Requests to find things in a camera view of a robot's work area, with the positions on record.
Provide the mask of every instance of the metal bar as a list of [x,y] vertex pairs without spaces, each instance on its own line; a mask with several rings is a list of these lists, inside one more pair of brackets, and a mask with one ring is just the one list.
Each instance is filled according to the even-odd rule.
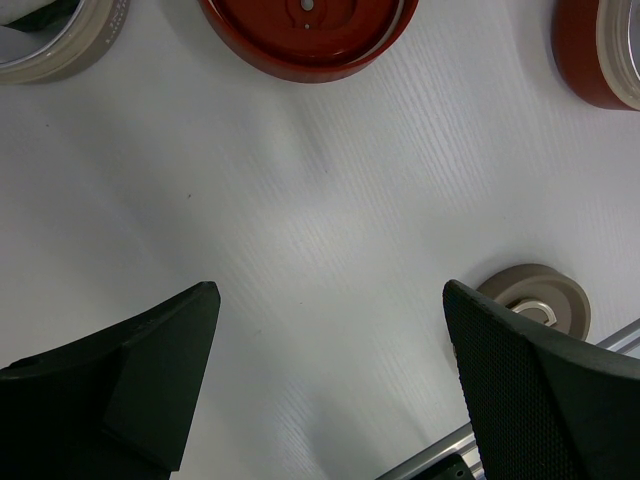
[[[600,348],[623,355],[639,345],[640,319],[598,343]],[[452,453],[457,453],[464,458],[476,479],[485,478],[473,429],[471,424],[467,423],[426,450],[378,477],[377,480],[410,480]]]

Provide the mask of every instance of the white table surface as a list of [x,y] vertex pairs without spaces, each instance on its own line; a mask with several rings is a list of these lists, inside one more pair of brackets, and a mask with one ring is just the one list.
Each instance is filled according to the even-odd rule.
[[200,280],[223,306],[178,480],[373,479],[467,422],[441,311],[522,262],[640,316],[640,114],[559,80],[551,0],[422,0],[364,72],[286,83],[195,0],[0,88],[0,364]]

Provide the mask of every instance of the beige round container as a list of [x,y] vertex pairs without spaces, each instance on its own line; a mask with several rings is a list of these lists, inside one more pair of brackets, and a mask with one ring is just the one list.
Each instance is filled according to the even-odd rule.
[[34,36],[3,29],[5,42],[17,52],[35,49],[8,61],[0,59],[0,84],[49,82],[74,75],[95,63],[113,45],[124,24],[130,0],[80,0],[71,18],[42,42]]
[[587,294],[575,281],[544,265],[518,265],[497,273],[478,292],[531,320],[585,340],[591,324]]

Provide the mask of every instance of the red lid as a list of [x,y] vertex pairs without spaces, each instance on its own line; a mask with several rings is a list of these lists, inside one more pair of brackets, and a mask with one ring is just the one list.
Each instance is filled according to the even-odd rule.
[[357,59],[384,36],[398,0],[215,0],[251,43],[283,60],[307,65]]
[[397,39],[418,3],[200,1],[218,34],[238,55],[267,73],[302,82],[335,80],[364,68]]

